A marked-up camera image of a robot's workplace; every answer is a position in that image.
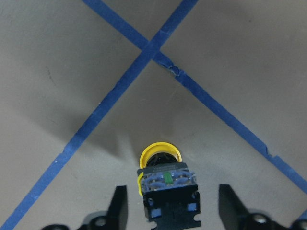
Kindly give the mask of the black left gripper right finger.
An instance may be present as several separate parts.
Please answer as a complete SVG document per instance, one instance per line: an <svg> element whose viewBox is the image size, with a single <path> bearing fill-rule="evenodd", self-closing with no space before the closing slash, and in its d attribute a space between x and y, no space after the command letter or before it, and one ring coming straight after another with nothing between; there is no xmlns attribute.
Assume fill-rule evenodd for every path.
<svg viewBox="0 0 307 230"><path fill-rule="evenodd" d="M219 217L226 230L251 230L250 212L229 184L219 185Z"/></svg>

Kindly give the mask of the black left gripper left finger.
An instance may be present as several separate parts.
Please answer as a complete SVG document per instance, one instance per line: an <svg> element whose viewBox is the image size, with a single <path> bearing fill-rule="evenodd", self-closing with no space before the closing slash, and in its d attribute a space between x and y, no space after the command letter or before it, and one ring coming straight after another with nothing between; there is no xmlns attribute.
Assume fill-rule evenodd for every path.
<svg viewBox="0 0 307 230"><path fill-rule="evenodd" d="M106 216L107 230L125 230L127 225L127 187L117 186Z"/></svg>

